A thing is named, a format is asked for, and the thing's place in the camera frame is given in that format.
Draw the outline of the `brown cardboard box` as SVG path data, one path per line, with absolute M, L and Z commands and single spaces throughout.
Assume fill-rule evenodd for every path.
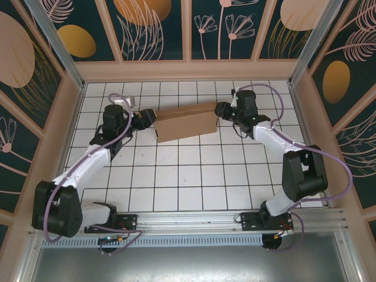
M 217 131 L 216 102 L 183 106 L 156 112 L 158 143 L 205 135 Z

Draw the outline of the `grey metal front panel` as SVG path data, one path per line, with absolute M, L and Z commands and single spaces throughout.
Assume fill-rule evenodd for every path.
M 288 252 L 260 246 L 47 249 L 35 242 L 19 282 L 367 282 L 341 233 L 292 235 Z

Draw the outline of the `aluminium frame post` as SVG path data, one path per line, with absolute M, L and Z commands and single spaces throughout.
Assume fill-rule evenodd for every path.
M 341 8 L 343 0 L 328 0 L 318 21 L 313 28 L 303 50 L 298 57 L 298 61 L 288 79 L 288 85 L 294 87 L 302 77 L 308 63 L 311 61 L 315 51 L 318 49 L 321 41 L 329 30 L 334 18 L 337 16 Z
M 36 22 L 41 27 L 41 30 L 45 34 L 45 36 L 49 39 L 53 49 L 55 50 L 58 58 L 64 65 L 65 69 L 67 70 L 68 74 L 74 81 L 75 85 L 79 89 L 83 89 L 84 87 L 84 80 L 82 79 L 71 55 L 69 54 L 68 50 L 65 48 L 58 32 L 48 18 L 47 13 L 45 12 L 42 4 L 39 0 L 24 0 L 26 5 L 28 6 L 31 14 L 35 17 Z

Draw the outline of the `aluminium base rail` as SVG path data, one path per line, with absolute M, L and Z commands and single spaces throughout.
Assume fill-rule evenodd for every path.
M 240 213 L 241 210 L 140 212 L 136 227 L 147 234 L 240 233 Z M 291 221 L 295 232 L 301 231 L 299 219 L 307 232 L 343 231 L 349 228 L 341 209 L 295 209 L 293 213 Z

